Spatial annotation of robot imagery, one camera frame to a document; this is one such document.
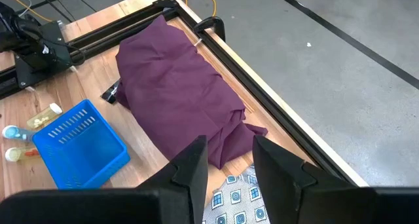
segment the gray floor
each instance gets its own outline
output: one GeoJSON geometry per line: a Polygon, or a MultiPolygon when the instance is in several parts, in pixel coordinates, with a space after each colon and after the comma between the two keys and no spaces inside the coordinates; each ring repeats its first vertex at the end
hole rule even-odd
{"type": "MultiPolygon", "coordinates": [[[[86,1],[102,9],[122,0],[86,1]]],[[[298,1],[419,77],[417,0],[298,1]]],[[[75,18],[93,13],[62,3],[75,18]]],[[[190,6],[211,15],[210,0],[190,6]]],[[[37,11],[63,20],[48,5],[37,11]]],[[[419,185],[417,89],[284,0],[217,0],[217,15],[227,43],[368,183],[419,185]]]]}

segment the wooden surface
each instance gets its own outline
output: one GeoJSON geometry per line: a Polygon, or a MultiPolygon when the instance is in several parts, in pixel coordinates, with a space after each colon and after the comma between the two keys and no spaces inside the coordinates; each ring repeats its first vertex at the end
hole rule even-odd
{"type": "MultiPolygon", "coordinates": [[[[88,33],[109,22],[135,12],[155,0],[126,0],[101,10],[93,15],[78,20],[66,26],[63,30],[66,41],[88,33]]],[[[197,18],[189,8],[185,7],[191,16],[197,18]]],[[[197,41],[196,36],[179,19],[168,22],[187,34],[191,42],[197,41]]],[[[222,43],[228,52],[240,64],[245,64],[228,46],[222,43]]],[[[267,138],[283,146],[294,154],[309,160],[295,142],[275,123],[268,113],[250,95],[249,92],[231,75],[219,60],[203,45],[197,46],[199,53],[223,76],[246,105],[246,122],[268,128],[267,138]]],[[[153,145],[131,113],[120,104],[111,105],[100,98],[117,79],[119,79],[115,55],[118,47],[109,49],[87,60],[79,66],[78,72],[66,71],[52,79],[38,84],[36,92],[21,91],[0,101],[0,128],[14,124],[26,128],[26,121],[48,107],[50,103],[59,104],[66,112],[81,100],[88,98],[100,111],[105,120],[112,126],[128,146],[131,161],[117,172],[104,187],[135,187],[148,177],[159,171],[167,159],[153,145]]],[[[10,53],[0,54],[0,68],[5,69],[14,64],[10,53]]],[[[21,147],[23,143],[0,138],[1,163],[0,200],[18,191],[29,189],[55,189],[56,186],[41,159],[31,159],[20,162],[7,162],[5,151],[10,147],[21,147]]],[[[228,162],[221,170],[209,166],[207,201],[212,191],[218,188],[228,175],[239,175],[251,163],[252,155],[248,153],[228,162]]]]}

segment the crumpled fabric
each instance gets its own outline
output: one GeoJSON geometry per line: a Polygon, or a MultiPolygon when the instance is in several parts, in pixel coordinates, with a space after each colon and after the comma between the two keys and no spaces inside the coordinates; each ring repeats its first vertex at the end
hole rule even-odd
{"type": "Polygon", "coordinates": [[[117,100],[131,110],[160,152],[171,160],[206,135],[208,162],[221,169],[251,151],[255,134],[244,124],[244,104],[185,33],[163,16],[123,40],[117,54],[117,100]]]}

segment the small bottle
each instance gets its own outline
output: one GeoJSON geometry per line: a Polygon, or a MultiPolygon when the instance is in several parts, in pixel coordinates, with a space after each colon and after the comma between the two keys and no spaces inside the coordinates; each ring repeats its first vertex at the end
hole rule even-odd
{"type": "Polygon", "coordinates": [[[27,147],[13,147],[6,150],[5,158],[9,162],[17,162],[24,159],[32,159],[40,157],[37,148],[34,146],[27,147]]]}
{"type": "Polygon", "coordinates": [[[8,125],[4,127],[2,134],[4,138],[31,142],[32,136],[35,134],[35,132],[23,128],[18,128],[17,126],[8,125]]]}
{"type": "Polygon", "coordinates": [[[50,104],[50,107],[42,110],[36,116],[28,120],[26,123],[31,128],[37,128],[40,125],[53,119],[55,116],[61,114],[63,111],[56,103],[50,104]]]}

